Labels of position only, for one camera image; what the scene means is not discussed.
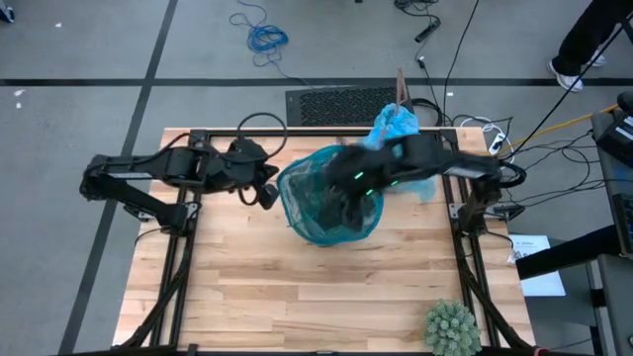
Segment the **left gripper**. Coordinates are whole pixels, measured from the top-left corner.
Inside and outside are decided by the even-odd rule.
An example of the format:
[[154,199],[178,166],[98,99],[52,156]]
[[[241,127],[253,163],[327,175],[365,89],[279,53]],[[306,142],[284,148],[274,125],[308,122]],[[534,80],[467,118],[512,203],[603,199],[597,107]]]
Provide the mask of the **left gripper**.
[[221,159],[224,189],[237,189],[252,184],[261,186],[257,190],[258,204],[266,211],[273,207],[279,197],[279,190],[273,184],[265,183],[280,169],[266,164],[268,154],[260,144],[250,138],[238,137],[229,145],[227,152],[221,155]]

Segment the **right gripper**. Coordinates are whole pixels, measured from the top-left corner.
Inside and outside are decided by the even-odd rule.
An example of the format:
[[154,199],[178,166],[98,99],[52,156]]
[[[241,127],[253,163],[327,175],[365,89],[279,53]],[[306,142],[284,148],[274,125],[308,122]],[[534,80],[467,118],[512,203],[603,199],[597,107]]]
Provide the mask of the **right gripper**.
[[394,181],[391,169],[398,162],[387,148],[369,149],[361,145],[343,146],[324,168],[324,181],[347,195],[343,204],[343,224],[361,231],[370,210],[370,199],[360,197],[379,192]]

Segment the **teal trash bag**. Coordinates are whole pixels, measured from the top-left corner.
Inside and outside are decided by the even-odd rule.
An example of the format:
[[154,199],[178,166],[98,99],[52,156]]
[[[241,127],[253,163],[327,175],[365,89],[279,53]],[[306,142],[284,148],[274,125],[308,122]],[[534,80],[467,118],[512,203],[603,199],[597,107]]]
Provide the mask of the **teal trash bag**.
[[344,196],[324,181],[324,168],[340,151],[330,145],[293,161],[278,175],[277,186],[288,225],[306,241],[320,246],[354,242],[368,237],[381,219],[385,198],[373,193],[361,231],[343,224]]

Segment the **light blue trash bag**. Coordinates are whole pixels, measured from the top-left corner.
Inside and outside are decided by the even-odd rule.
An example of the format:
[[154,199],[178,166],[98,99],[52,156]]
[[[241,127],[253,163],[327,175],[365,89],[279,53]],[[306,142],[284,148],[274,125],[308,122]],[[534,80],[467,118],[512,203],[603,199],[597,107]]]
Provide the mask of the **light blue trash bag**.
[[[390,138],[418,134],[417,116],[404,106],[388,104],[378,114],[369,134],[362,139],[362,144],[371,149],[379,149]],[[425,204],[435,197],[435,179],[417,180],[398,183],[387,189],[390,194],[416,194]]]

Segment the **black perforated floor mat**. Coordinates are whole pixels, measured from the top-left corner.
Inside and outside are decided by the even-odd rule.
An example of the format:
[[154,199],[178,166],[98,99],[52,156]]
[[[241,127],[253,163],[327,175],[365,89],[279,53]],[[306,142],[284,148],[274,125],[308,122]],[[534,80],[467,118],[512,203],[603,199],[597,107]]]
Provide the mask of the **black perforated floor mat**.
[[286,117],[291,127],[372,127],[396,95],[390,86],[287,91]]

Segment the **brown paper strip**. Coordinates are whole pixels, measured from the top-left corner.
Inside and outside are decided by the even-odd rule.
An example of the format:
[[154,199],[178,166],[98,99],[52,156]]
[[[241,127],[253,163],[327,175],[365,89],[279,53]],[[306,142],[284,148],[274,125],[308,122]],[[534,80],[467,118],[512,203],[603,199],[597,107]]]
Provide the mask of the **brown paper strip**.
[[407,89],[406,79],[401,67],[397,70],[396,77],[396,113],[400,111],[402,107],[409,100],[409,93]]

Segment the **green succulent plant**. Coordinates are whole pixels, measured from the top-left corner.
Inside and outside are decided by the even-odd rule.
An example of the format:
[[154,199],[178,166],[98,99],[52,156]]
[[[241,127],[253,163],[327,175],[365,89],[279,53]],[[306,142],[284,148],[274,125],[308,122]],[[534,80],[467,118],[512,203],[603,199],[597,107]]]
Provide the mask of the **green succulent plant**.
[[434,356],[475,356],[482,351],[476,318],[459,301],[439,300],[426,312],[423,341]]

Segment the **black power strip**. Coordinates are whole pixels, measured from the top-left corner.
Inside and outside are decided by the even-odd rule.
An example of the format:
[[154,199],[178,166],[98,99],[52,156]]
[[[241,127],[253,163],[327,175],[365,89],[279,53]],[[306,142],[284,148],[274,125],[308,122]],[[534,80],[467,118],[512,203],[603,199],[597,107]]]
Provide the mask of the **black power strip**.
[[441,26],[441,21],[439,19],[432,20],[427,27],[421,31],[415,38],[414,41],[416,43],[421,43],[426,40],[435,30],[437,30]]

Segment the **white paper sheet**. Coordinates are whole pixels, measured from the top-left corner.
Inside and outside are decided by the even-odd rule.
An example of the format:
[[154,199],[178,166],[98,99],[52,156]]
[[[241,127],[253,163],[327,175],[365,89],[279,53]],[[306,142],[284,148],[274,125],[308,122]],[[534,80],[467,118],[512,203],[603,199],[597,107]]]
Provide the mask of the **white paper sheet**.
[[[547,235],[511,234],[510,255],[507,262],[514,264],[517,259],[549,249],[551,247]],[[524,297],[565,297],[566,291],[559,272],[531,277],[520,281]]]

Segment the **black box with white label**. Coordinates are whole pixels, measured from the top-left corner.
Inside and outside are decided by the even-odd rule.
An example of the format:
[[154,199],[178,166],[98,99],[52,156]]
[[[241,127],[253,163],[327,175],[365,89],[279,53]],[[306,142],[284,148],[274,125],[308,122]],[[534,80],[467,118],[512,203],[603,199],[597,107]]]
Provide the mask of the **black box with white label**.
[[633,90],[617,96],[617,108],[591,117],[593,139],[603,151],[633,168]]

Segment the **dark laptop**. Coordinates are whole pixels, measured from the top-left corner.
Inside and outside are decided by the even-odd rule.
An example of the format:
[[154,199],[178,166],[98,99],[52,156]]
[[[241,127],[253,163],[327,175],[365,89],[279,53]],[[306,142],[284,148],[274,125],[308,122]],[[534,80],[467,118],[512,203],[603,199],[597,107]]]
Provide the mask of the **dark laptop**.
[[633,260],[633,196],[613,195],[612,211],[622,254]]

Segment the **grey cabinet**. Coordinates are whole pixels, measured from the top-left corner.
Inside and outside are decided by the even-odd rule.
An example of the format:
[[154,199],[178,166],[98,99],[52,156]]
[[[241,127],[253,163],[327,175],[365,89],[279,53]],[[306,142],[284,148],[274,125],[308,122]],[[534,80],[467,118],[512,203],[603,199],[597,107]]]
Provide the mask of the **grey cabinet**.
[[603,254],[597,263],[615,355],[633,356],[633,260]]

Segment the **person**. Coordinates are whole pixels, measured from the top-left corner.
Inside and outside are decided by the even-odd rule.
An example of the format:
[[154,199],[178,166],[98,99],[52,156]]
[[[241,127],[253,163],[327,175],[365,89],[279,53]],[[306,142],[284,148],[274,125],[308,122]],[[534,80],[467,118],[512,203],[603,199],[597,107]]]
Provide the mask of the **person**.
[[633,0],[591,0],[547,64],[561,87],[574,93],[584,88],[580,79],[583,68],[606,64],[599,49],[631,13]]

